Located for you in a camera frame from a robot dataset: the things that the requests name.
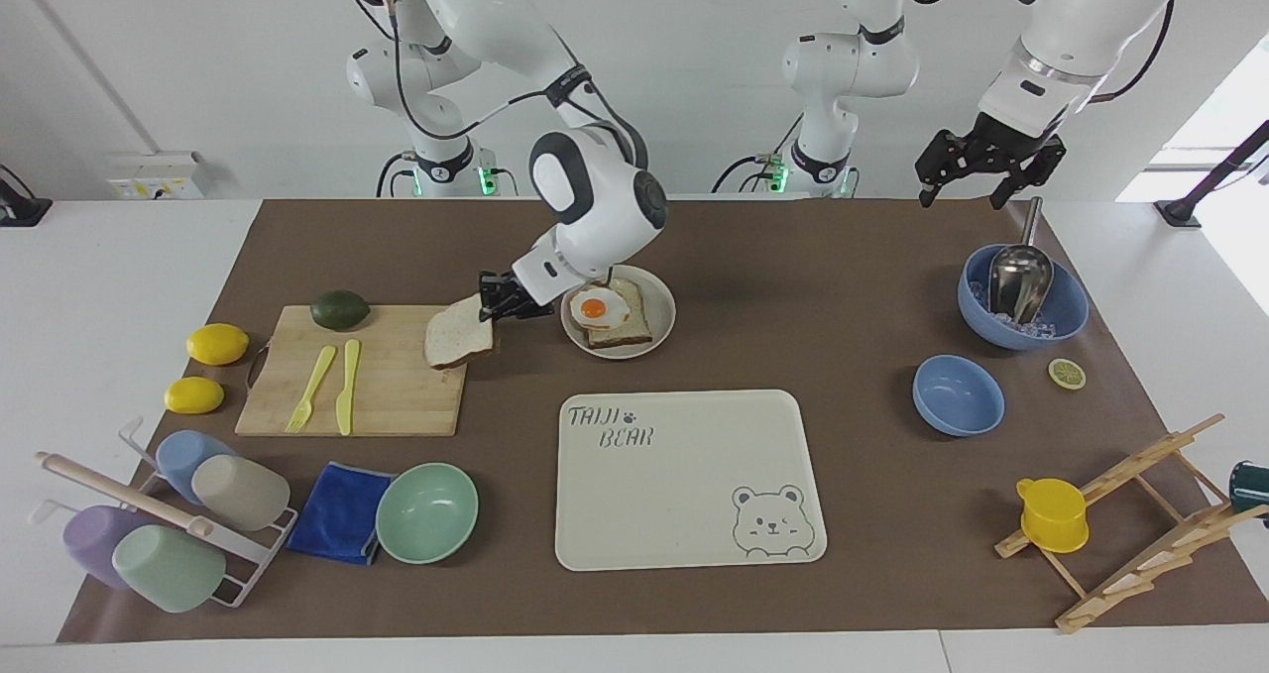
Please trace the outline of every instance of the egg yolk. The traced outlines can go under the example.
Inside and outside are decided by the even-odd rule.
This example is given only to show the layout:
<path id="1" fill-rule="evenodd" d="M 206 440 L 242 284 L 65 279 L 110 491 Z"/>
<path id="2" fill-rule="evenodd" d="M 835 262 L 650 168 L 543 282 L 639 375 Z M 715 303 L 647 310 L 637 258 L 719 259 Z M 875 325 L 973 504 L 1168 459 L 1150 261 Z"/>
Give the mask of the egg yolk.
<path id="1" fill-rule="evenodd" d="M 586 319 L 599 319 L 604 314 L 608 314 L 608 305 L 599 298 L 588 298 L 581 302 L 581 315 Z"/>

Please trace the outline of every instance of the avocado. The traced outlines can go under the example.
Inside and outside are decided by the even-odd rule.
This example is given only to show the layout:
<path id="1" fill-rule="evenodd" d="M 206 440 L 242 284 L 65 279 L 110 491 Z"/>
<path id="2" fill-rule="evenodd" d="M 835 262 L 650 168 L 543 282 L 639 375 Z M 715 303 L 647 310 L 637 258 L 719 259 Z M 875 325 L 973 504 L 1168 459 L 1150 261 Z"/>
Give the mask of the avocado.
<path id="1" fill-rule="evenodd" d="M 313 323 L 322 329 L 345 331 L 360 324 L 371 314 L 371 305 L 348 290 L 329 291 L 319 296 L 308 307 Z"/>

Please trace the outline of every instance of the white plate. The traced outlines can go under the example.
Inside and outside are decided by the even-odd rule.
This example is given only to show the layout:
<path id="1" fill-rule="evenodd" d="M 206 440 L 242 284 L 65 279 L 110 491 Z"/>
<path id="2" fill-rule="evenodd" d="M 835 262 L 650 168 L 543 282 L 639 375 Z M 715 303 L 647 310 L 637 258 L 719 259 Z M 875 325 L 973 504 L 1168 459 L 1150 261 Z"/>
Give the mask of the white plate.
<path id="1" fill-rule="evenodd" d="M 784 391 L 574 396 L 556 486 L 556 559 L 574 571 L 797 564 L 829 546 Z"/>
<path id="2" fill-rule="evenodd" d="M 569 312 L 569 301 L 572 295 L 585 287 L 577 287 L 563 295 L 560 301 L 560 323 L 563 324 L 563 333 L 569 334 L 569 340 L 577 344 L 577 348 L 591 356 L 607 358 L 608 361 L 626 361 L 636 358 L 661 345 L 661 342 L 670 335 L 674 329 L 674 316 L 678 310 L 674 306 L 674 295 L 665 282 L 657 279 L 652 272 L 646 272 L 638 267 L 618 264 L 613 267 L 613 277 L 633 282 L 638 287 L 640 296 L 643 297 L 643 315 L 647 316 L 647 328 L 652 331 L 652 340 L 633 345 L 614 345 L 612 348 L 590 348 L 586 345 L 586 331 L 572 320 Z"/>

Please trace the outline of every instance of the bread slice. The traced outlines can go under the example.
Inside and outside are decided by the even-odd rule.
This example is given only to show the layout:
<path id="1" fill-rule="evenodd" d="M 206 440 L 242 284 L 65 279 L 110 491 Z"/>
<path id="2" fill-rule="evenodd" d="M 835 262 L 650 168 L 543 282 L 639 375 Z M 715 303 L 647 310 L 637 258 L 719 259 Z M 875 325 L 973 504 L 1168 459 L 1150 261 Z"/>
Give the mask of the bread slice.
<path id="1" fill-rule="evenodd" d="M 457 368 L 494 352 L 494 320 L 480 320 L 480 295 L 472 295 L 431 316 L 423 353 L 437 371 Z"/>
<path id="2" fill-rule="evenodd" d="M 652 342 L 652 329 L 647 325 L 647 315 L 643 312 L 643 295 L 640 293 L 634 282 L 626 279 L 613 279 L 608 288 L 617 292 L 631 307 L 631 317 L 615 329 L 586 331 L 586 345 L 599 350 L 618 345 L 634 345 Z"/>

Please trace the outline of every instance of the cup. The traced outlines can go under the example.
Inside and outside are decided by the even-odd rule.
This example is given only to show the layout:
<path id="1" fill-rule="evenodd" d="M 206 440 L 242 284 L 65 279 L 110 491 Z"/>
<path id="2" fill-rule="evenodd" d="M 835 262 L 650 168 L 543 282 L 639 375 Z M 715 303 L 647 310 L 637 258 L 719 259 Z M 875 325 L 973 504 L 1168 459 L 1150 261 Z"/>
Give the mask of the cup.
<path id="1" fill-rule="evenodd" d="M 176 430 L 159 443 L 155 462 L 159 472 L 171 484 L 171 489 L 192 504 L 203 505 L 194 493 L 194 471 L 217 455 L 237 455 L 226 443 L 198 430 Z"/>
<path id="2" fill-rule="evenodd" d="M 1047 477 L 1018 480 L 1023 499 L 1023 533 L 1055 554 L 1079 551 L 1089 542 L 1088 503 L 1074 484 Z"/>
<path id="3" fill-rule="evenodd" d="M 123 537 L 110 557 L 138 594 L 168 613 L 185 613 L 212 598 L 225 578 L 225 555 L 194 537 L 146 524 Z"/>
<path id="4" fill-rule="evenodd" d="M 291 503 L 286 477 L 236 455 L 209 457 L 198 466 L 192 485 L 218 519 L 244 532 L 268 527 Z"/>
<path id="5" fill-rule="evenodd" d="M 1269 504 L 1269 467 L 1253 465 L 1244 460 L 1230 472 L 1230 504 L 1235 512 L 1246 512 L 1261 504 Z M 1269 514 L 1260 519 L 1269 527 Z"/>
<path id="6" fill-rule="evenodd" d="M 113 589 L 127 589 L 128 583 L 114 570 L 110 557 L 126 536 L 146 524 L 154 524 L 154 519 L 138 512 L 96 504 L 71 517 L 62 530 L 62 543 L 91 578 Z"/>

